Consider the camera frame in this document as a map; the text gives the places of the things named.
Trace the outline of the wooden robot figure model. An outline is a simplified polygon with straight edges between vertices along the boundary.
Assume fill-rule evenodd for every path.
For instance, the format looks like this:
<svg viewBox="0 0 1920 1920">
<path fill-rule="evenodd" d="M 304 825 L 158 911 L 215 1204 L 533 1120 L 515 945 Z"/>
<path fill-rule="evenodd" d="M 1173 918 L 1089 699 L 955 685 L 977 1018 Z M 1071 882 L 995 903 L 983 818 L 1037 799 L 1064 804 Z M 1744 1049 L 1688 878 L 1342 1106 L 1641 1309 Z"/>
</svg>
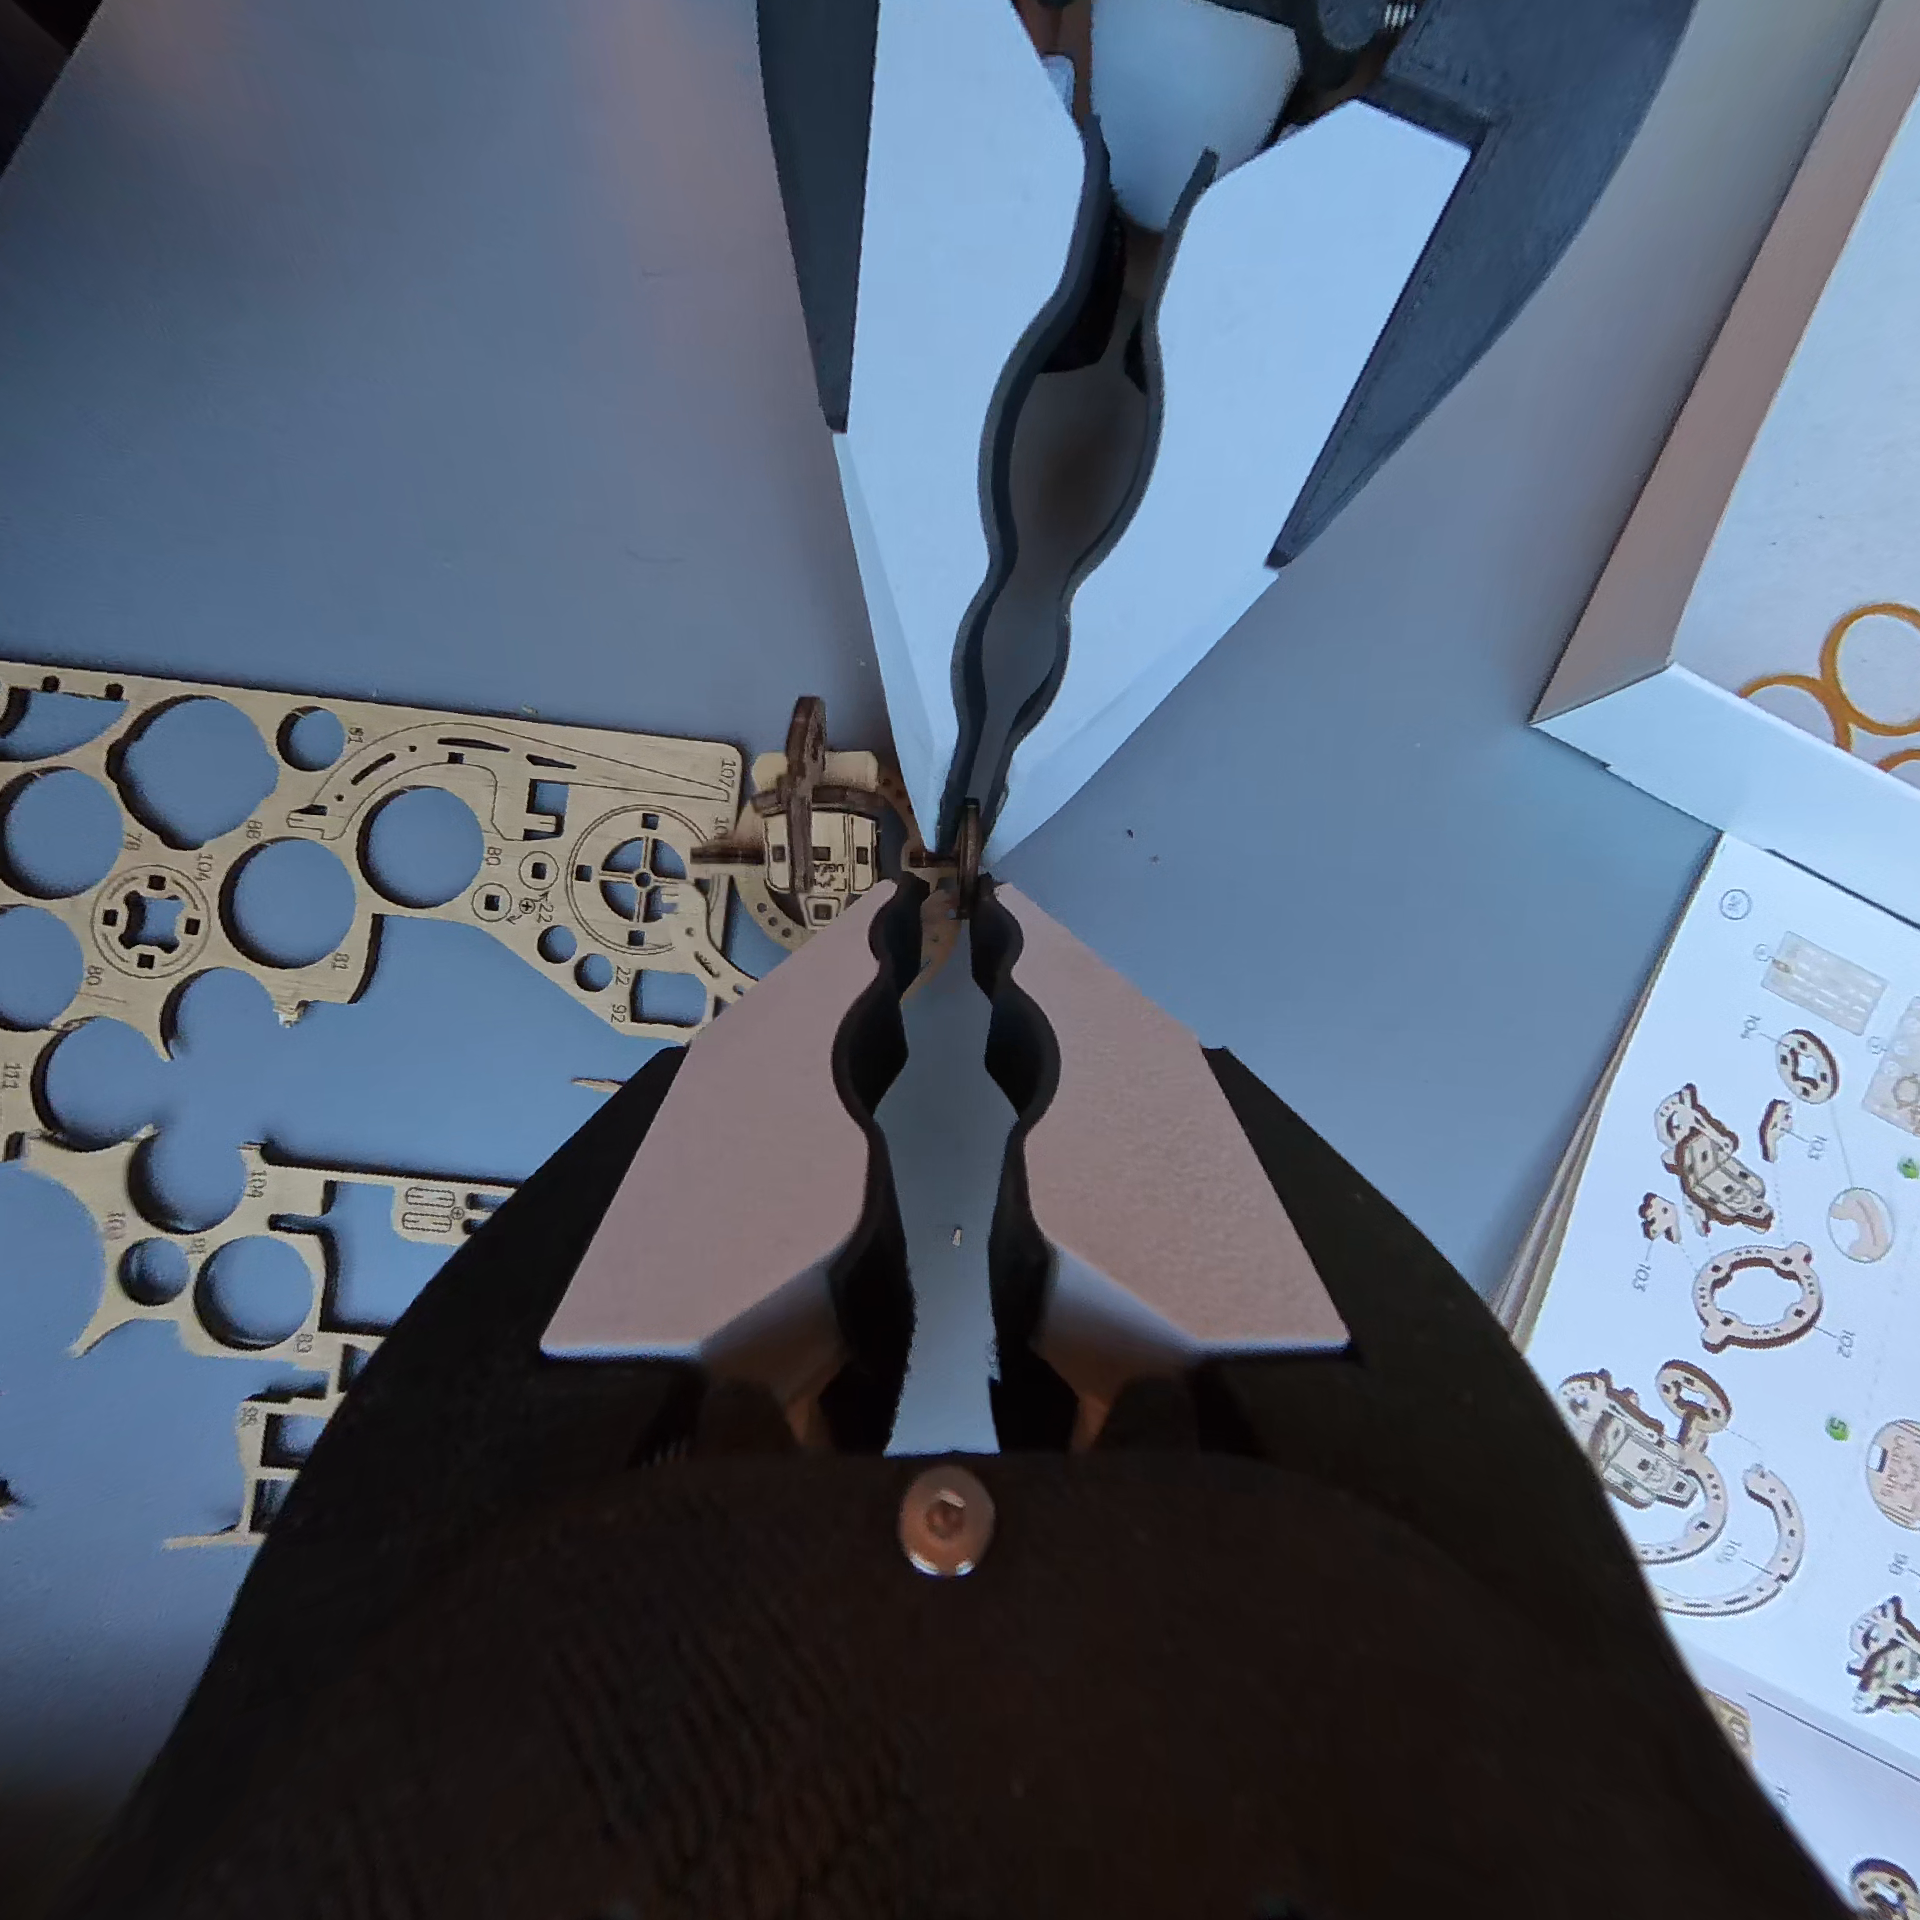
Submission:
<svg viewBox="0 0 1920 1920">
<path fill-rule="evenodd" d="M 884 822 L 899 825 L 899 866 L 927 866 L 897 771 L 869 751 L 827 747 L 824 703 L 801 698 L 779 753 L 755 759 L 736 824 L 696 845 L 689 872 L 730 881 L 760 928 L 798 948 L 836 923 L 879 878 Z"/>
</svg>

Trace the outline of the curved wooden arc part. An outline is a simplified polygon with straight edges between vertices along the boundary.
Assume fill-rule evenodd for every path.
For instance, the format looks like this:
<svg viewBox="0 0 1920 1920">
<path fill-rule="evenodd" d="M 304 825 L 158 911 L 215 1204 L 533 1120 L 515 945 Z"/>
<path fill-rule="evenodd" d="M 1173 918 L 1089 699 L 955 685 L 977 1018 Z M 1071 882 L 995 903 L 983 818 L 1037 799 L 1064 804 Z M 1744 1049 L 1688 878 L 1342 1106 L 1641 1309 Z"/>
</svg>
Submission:
<svg viewBox="0 0 1920 1920">
<path fill-rule="evenodd" d="M 954 842 L 945 853 L 928 853 L 912 839 L 901 853 L 902 873 L 927 884 L 920 905 L 920 964 L 908 995 L 922 990 L 945 967 L 964 925 L 972 915 L 984 853 L 984 825 L 977 801 L 964 801 Z"/>
</svg>

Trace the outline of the group of yellow rubber bands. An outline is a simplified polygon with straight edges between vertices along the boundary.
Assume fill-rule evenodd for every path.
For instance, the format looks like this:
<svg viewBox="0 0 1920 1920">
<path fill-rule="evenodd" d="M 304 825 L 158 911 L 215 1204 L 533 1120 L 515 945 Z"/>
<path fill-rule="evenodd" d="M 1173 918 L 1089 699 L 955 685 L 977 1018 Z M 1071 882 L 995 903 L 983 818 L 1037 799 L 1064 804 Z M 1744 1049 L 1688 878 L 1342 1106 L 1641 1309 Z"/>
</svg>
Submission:
<svg viewBox="0 0 1920 1920">
<path fill-rule="evenodd" d="M 1895 780 L 1917 784 L 1917 610 L 1870 603 L 1822 633 L 1813 665 L 1739 698 Z"/>
</svg>

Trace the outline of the white instruction booklet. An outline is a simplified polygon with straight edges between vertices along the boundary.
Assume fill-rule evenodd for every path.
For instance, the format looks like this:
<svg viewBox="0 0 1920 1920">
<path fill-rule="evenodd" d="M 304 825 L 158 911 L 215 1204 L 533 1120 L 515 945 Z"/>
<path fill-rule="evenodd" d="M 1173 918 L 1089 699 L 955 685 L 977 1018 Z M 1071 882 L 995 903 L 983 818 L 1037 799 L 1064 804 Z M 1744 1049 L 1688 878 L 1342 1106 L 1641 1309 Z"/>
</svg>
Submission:
<svg viewBox="0 0 1920 1920">
<path fill-rule="evenodd" d="M 1496 1304 L 1865 1916 L 1917 1912 L 1915 995 L 1913 925 L 1719 839 Z"/>
</svg>

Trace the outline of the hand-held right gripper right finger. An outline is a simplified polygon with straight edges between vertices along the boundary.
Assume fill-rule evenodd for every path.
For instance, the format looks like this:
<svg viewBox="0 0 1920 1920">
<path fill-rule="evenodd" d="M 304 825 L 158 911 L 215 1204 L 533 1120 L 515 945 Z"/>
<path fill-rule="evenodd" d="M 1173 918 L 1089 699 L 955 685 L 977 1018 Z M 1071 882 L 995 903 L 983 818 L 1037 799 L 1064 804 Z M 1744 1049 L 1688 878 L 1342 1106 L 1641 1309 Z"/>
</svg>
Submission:
<svg viewBox="0 0 1920 1920">
<path fill-rule="evenodd" d="M 1119 1394 L 1348 1328 L 1198 1038 L 1014 886 L 972 898 L 1014 1112 L 990 1231 L 1003 1452 L 1089 1447 Z"/>
</svg>

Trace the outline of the plywood parts sheet with cutouts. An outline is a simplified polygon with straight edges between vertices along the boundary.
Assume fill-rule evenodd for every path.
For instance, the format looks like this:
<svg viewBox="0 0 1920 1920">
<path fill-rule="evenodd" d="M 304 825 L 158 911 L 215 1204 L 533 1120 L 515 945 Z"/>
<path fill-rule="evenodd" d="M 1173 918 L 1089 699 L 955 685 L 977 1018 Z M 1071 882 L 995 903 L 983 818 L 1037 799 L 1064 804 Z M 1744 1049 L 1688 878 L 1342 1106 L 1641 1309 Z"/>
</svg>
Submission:
<svg viewBox="0 0 1920 1920">
<path fill-rule="evenodd" d="M 380 1340 L 339 1307 L 325 1212 L 373 1190 L 398 1240 L 443 1256 L 510 1190 L 247 1141 L 233 1207 L 183 1229 L 144 1187 L 140 1135 L 59 1135 L 55 1046 L 102 1019 L 169 1050 L 181 998 L 212 973 L 252 978 L 283 1026 L 349 1004 L 392 918 L 483 933 L 602 1024 L 673 1040 L 752 987 L 727 950 L 732 882 L 696 855 L 736 824 L 745 765 L 722 741 L 8 660 L 3 804 L 64 780 L 112 831 L 78 884 L 31 886 L 3 855 L 3 913 L 59 927 L 73 960 L 57 1011 L 3 1026 L 3 1153 L 60 1183 L 98 1238 L 73 1353 L 167 1327 L 191 1355 L 259 1358 L 291 1381 L 236 1409 L 233 1522 L 169 1544 L 252 1547 L 301 1438 Z"/>
</svg>

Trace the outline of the white cardboard box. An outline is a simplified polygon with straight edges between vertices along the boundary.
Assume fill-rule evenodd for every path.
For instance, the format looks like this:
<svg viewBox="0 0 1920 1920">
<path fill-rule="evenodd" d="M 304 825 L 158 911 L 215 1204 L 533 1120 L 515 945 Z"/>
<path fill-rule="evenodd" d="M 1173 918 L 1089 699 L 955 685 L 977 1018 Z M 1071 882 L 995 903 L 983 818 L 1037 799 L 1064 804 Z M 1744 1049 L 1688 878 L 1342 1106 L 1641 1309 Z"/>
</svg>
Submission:
<svg viewBox="0 0 1920 1920">
<path fill-rule="evenodd" d="M 1917 6 L 1882 5 L 1535 723 L 1915 921 L 1917 790 L 1739 698 L 1917 609 Z"/>
</svg>

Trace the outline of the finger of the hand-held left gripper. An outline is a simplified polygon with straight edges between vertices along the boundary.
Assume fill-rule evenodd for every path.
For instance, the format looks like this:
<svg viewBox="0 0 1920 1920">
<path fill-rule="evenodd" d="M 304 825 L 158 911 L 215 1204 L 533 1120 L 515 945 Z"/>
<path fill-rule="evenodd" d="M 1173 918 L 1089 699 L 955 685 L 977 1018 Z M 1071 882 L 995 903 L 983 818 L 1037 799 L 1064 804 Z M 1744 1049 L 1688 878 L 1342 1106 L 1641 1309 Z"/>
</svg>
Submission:
<svg viewBox="0 0 1920 1920">
<path fill-rule="evenodd" d="M 1273 582 L 1268 565 L 1468 145 L 1352 102 L 1208 184 L 1142 333 L 1142 480 L 1071 591 L 1059 689 L 1013 751 L 1002 860 Z"/>
<path fill-rule="evenodd" d="M 990 621 L 1020 536 L 1020 408 L 1087 299 L 1108 153 L 1048 61 L 1091 82 L 1091 5 L 881 3 L 860 187 L 841 498 L 899 771 L 948 846 L 968 801 L 988 846 L 1010 759 L 1044 709 L 990 744 Z"/>
</svg>

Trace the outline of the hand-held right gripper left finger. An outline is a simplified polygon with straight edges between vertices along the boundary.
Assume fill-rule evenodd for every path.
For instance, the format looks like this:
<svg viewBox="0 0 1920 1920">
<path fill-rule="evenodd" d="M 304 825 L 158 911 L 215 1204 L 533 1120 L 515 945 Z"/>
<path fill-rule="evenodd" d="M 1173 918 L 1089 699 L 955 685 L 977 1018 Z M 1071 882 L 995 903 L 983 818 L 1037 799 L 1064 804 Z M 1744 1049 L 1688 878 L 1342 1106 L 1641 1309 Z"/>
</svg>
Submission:
<svg viewBox="0 0 1920 1920">
<path fill-rule="evenodd" d="M 904 1063 L 923 882 L 884 881 L 678 1062 L 543 1340 L 552 1384 L 771 1395 L 805 1449 L 881 1452 L 913 1295 L 877 1108 Z"/>
</svg>

